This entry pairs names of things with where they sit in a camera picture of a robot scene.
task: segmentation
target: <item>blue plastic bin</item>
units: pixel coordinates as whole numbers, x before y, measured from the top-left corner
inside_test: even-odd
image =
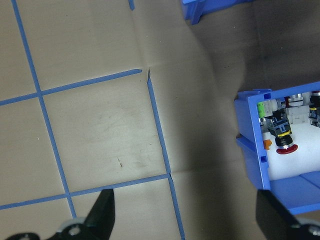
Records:
[[[202,15],[254,0],[180,0],[184,19],[197,24]]]
[[[271,190],[292,214],[320,210],[320,171],[270,181],[257,103],[319,89],[320,81],[276,91],[256,89],[239,92],[234,101],[241,134],[237,143],[243,150],[248,178],[257,189]]]

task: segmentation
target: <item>tan paper floor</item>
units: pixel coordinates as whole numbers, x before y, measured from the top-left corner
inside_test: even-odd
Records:
[[[196,25],[179,0],[134,4],[0,1],[0,239],[46,239],[103,188],[112,240],[264,239],[233,101],[319,81],[319,1],[257,0]]]

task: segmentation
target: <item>white foam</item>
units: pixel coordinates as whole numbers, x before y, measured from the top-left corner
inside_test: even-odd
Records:
[[[269,179],[278,180],[300,174],[320,171],[320,127],[310,125],[308,120],[301,124],[292,124],[291,137],[298,145],[295,152],[280,155],[276,153],[275,137],[271,136],[272,145],[267,150]]]

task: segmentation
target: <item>green connector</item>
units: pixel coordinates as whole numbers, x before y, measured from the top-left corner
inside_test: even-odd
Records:
[[[264,105],[264,102],[261,101],[261,102],[258,102],[256,104],[256,107],[258,109],[258,115],[259,115],[259,118],[262,119],[266,116],[266,113],[265,113],[265,105]]]

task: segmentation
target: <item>blue painter's tape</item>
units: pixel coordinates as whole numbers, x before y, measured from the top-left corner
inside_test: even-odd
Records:
[[[148,75],[149,76],[148,76],[147,86],[148,86],[148,90],[149,90],[149,96],[150,96],[151,106],[152,106],[152,110],[153,110],[155,126],[156,126],[156,130],[158,132],[160,145],[162,147],[162,155],[163,155],[163,159],[164,159],[164,165],[165,165],[166,172],[171,173],[168,153],[167,153],[166,144],[165,144],[165,138],[164,138],[164,134],[162,132],[157,103],[156,103],[155,92],[154,92],[154,88],[152,86],[152,82],[150,79],[150,73]]]
[[[134,0],[129,0],[129,6],[130,6],[130,9],[133,11],[133,10],[135,10],[135,2],[134,2]]]
[[[118,79],[118,78],[130,76],[130,75],[134,75],[134,74],[139,74],[141,72],[142,72],[141,69],[132,69],[132,70],[123,71],[123,72],[115,73],[115,74],[108,75],[108,76],[102,76],[102,77],[97,77],[97,78],[93,78],[93,79],[89,79],[89,80],[79,81],[79,82],[71,83],[68,85],[58,86],[55,88],[44,90],[44,91],[42,91],[42,95],[53,94],[53,93],[57,93],[57,92],[61,92],[61,91],[69,90],[69,89],[74,89],[74,88],[78,88],[78,87],[82,87],[82,86],[86,86],[86,85],[90,85],[90,84],[101,83],[101,82],[105,82],[105,81],[109,81],[109,80],[113,80],[113,79]]]
[[[15,203],[10,203],[6,205],[1,205],[0,210],[22,207],[22,206],[31,205],[31,204],[39,204],[39,203],[49,202],[49,201],[58,200],[58,199],[64,199],[66,197],[67,197],[66,194],[61,194],[61,195],[48,196],[48,197],[28,200],[28,201],[15,202]]]
[[[90,188],[90,189],[81,190],[81,191],[75,191],[75,192],[71,192],[70,195],[72,197],[75,197],[75,196],[84,195],[84,194],[92,194],[92,193],[100,192],[103,189],[117,189],[117,188],[122,188],[130,185],[142,184],[142,183],[152,182],[152,181],[161,180],[161,179],[167,179],[168,177],[169,177],[168,174],[145,177],[137,180],[125,181],[125,182],[116,183],[112,185],[106,185],[106,186],[100,186],[100,187]]]
[[[179,227],[179,232],[180,232],[180,235],[181,235],[181,240],[185,240],[184,226],[182,224],[182,219],[181,219],[181,215],[180,215],[180,210],[179,210],[179,205],[178,205],[178,199],[177,199],[177,195],[176,195],[175,185],[174,185],[174,181],[172,179],[171,174],[169,174],[168,180],[169,180],[169,185],[170,185],[170,191],[171,191],[171,196],[172,196],[172,201],[173,201],[175,217],[176,217],[176,221],[177,221],[178,227]]]
[[[27,95],[23,95],[23,96],[17,96],[17,97],[14,97],[14,98],[10,98],[10,99],[6,99],[6,100],[0,101],[0,106],[7,105],[7,104],[13,104],[13,103],[20,102],[20,101],[23,101],[23,100],[34,99],[34,98],[37,98],[37,97],[38,97],[38,94],[36,92],[35,93],[31,93],[31,94],[27,94]]]
[[[66,176],[65,176],[64,170],[62,168],[60,156],[59,156],[59,153],[58,153],[58,148],[57,148],[57,145],[56,145],[54,134],[52,132],[52,128],[51,128],[51,124],[50,124],[50,121],[49,121],[49,117],[48,117],[45,101],[44,101],[44,98],[43,98],[43,95],[42,95],[42,92],[41,92],[41,89],[40,89],[40,84],[39,84],[39,81],[38,81],[35,65],[34,65],[34,62],[33,62],[32,56],[31,56],[31,52],[30,52],[28,41],[27,41],[25,29],[24,29],[24,26],[23,26],[23,23],[22,23],[22,20],[21,20],[21,16],[20,16],[20,13],[19,13],[17,1],[16,0],[11,0],[11,2],[12,2],[12,6],[13,6],[13,11],[14,11],[14,14],[15,14],[16,22],[17,22],[19,30],[20,30],[20,35],[21,35],[21,38],[22,38],[25,54],[26,54],[26,57],[27,57],[27,60],[28,60],[28,63],[29,63],[29,68],[30,68],[31,75],[32,75],[32,78],[33,78],[34,86],[35,86],[35,89],[36,89],[36,92],[37,92],[37,96],[39,98],[39,103],[40,103],[41,110],[42,110],[42,113],[43,113],[45,125],[46,125],[47,131],[48,131],[48,134],[49,134],[49,138],[50,138],[50,141],[51,141],[51,145],[52,145],[52,149],[53,149],[53,152],[54,152],[55,160],[56,160],[56,163],[57,163],[57,166],[58,166],[58,170],[59,170],[59,173],[60,173],[60,177],[61,177],[61,180],[62,180],[64,192],[67,195],[66,198],[68,200],[68,204],[69,204],[69,207],[70,207],[70,211],[71,211],[72,217],[75,218],[76,217],[76,211],[75,211],[74,205],[72,203],[72,199],[71,199],[70,194],[69,194],[69,188],[68,188],[68,185],[67,185]]]
[[[19,13],[17,1],[16,0],[11,0],[11,2],[12,2],[12,6],[13,6],[13,11],[14,11],[14,14],[15,14],[16,22],[17,22],[19,30],[20,30],[22,43],[23,43],[23,46],[24,46],[26,58],[27,58],[28,63],[29,63],[29,68],[30,68],[30,71],[31,71],[31,75],[32,75],[32,78],[33,78],[35,89],[36,89],[37,92],[39,92],[40,91],[40,85],[39,85],[39,82],[38,82],[38,77],[37,77],[37,74],[36,74],[36,69],[35,69],[35,66],[34,66],[34,62],[33,62],[32,57],[31,57],[30,48],[29,48],[29,44],[28,44],[28,41],[27,41],[25,29],[24,29],[24,26],[22,24],[22,20],[21,20],[21,16],[20,16],[20,13]]]
[[[69,206],[70,206],[70,211],[71,211],[72,217],[76,218],[77,217],[76,216],[76,211],[75,211],[74,205],[72,203],[71,197],[69,196],[70,192],[69,192],[69,188],[68,188],[68,184],[67,184],[66,175],[65,175],[64,169],[62,167],[60,155],[59,155],[58,148],[57,148],[57,143],[56,143],[56,140],[55,140],[54,133],[52,131],[52,127],[51,127],[51,123],[50,123],[50,120],[49,120],[48,112],[47,112],[47,109],[46,109],[44,97],[42,95],[39,95],[38,97],[39,97],[39,102],[40,102],[40,106],[41,106],[41,109],[42,109],[42,113],[43,113],[46,129],[48,131],[49,138],[50,138],[50,141],[51,141],[51,145],[52,145],[53,153],[54,153],[54,156],[55,156],[56,164],[57,164],[57,167],[58,167],[58,170],[59,170],[59,173],[60,173],[62,185],[63,185],[65,193],[68,195],[67,199],[68,199],[68,203],[69,203]]]

